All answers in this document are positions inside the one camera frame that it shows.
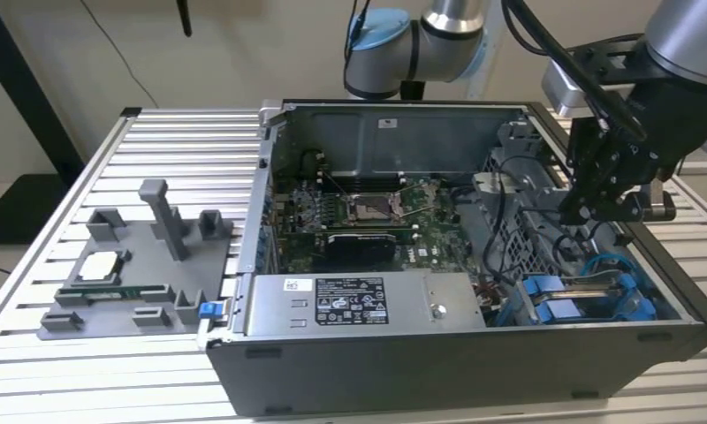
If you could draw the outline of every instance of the metal slot rail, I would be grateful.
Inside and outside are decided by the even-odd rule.
[[[255,110],[144,110],[117,122],[0,291],[0,422],[252,422],[236,416],[193,335],[42,342],[34,333],[89,237],[84,222],[93,208],[117,206],[127,220],[152,217],[136,196],[143,178],[167,178],[167,197],[184,217],[208,205],[236,220],[225,269],[231,290],[256,129]],[[707,205],[679,179],[667,189],[679,215],[650,230],[707,295]],[[655,366],[607,401],[297,422],[508,422],[510,414],[514,422],[535,423],[707,422],[707,349],[686,362]]]

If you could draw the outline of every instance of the power supply label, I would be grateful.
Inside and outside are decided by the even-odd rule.
[[[388,323],[382,278],[317,278],[315,303],[319,325]]]

